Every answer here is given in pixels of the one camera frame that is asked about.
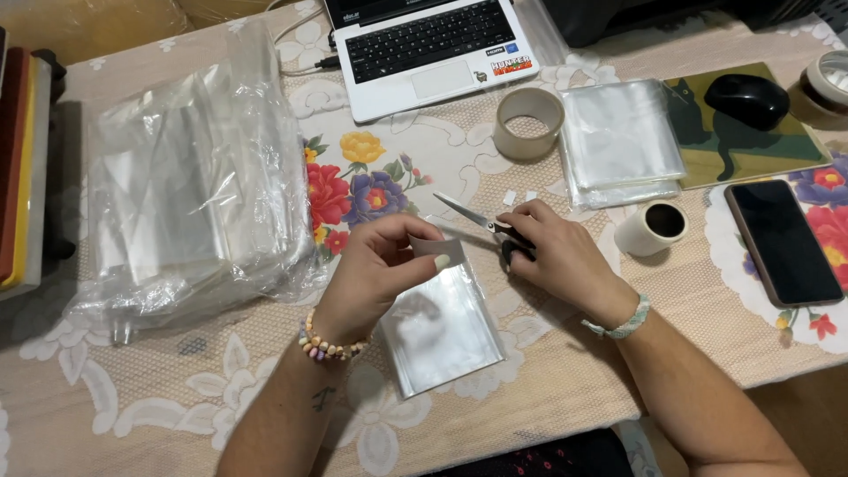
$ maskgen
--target scissor blade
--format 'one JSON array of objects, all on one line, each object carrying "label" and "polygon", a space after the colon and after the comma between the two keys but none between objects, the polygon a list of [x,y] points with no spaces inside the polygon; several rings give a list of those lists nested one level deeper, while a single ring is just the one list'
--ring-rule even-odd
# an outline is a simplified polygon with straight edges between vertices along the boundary
[{"label": "scissor blade", "polygon": [[450,197],[445,194],[442,194],[441,192],[434,192],[433,195],[436,196],[436,199],[439,199],[445,204],[449,205],[451,209],[461,213],[465,218],[471,220],[480,227],[488,228],[488,219],[486,217],[466,209],[463,204],[459,203],[459,201],[451,199]]}]

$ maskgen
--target woman's right hand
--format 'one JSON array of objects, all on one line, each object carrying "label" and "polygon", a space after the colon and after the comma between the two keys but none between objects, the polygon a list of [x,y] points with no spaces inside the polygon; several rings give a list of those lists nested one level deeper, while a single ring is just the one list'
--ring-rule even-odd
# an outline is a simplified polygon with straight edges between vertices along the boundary
[{"label": "woman's right hand", "polygon": [[636,311],[639,294],[610,269],[579,223],[559,217],[538,199],[499,215],[498,220],[536,245],[536,261],[512,253],[510,271],[515,275],[578,306],[606,329],[617,328]]}]

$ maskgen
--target colorful book stack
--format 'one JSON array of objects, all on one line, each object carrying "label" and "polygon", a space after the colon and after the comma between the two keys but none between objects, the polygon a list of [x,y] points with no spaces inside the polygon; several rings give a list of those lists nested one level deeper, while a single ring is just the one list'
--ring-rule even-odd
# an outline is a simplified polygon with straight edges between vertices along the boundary
[{"label": "colorful book stack", "polygon": [[0,28],[0,300],[42,281],[51,66]]}]

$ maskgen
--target friendship bracelet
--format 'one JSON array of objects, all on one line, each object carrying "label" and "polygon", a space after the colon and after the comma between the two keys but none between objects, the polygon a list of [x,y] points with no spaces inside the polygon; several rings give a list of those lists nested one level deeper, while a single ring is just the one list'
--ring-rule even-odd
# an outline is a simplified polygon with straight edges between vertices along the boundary
[{"label": "friendship bracelet", "polygon": [[360,354],[362,350],[371,343],[371,336],[368,336],[364,340],[357,341],[352,345],[330,345],[326,341],[322,340],[320,336],[315,334],[315,331],[312,329],[313,315],[315,315],[315,308],[310,310],[310,314],[307,315],[305,320],[300,321],[298,345],[303,346],[304,352],[316,361],[323,361],[325,359],[339,359],[341,361],[345,361],[352,359],[354,356]]},{"label": "friendship bracelet", "polygon": [[614,340],[620,340],[627,338],[633,331],[636,331],[639,325],[644,323],[644,320],[648,317],[648,310],[650,310],[650,300],[648,300],[646,295],[639,294],[639,306],[636,307],[636,313],[630,317],[627,323],[612,331],[607,331],[596,324],[589,323],[587,320],[583,320],[580,323],[597,333],[598,338],[603,338],[604,335],[607,335]]}]

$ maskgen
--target tattoo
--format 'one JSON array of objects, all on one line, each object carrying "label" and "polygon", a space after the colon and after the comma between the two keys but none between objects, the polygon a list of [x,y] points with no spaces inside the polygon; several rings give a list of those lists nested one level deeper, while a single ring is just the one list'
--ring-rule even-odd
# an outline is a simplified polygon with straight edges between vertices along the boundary
[{"label": "tattoo", "polygon": [[326,402],[327,395],[332,394],[334,392],[336,392],[336,388],[331,388],[330,386],[327,386],[326,388],[318,391],[317,394],[312,396],[312,399],[318,399],[319,397],[321,398],[321,401],[312,407],[313,409],[315,409],[315,412],[321,412],[324,410],[324,403]]}]

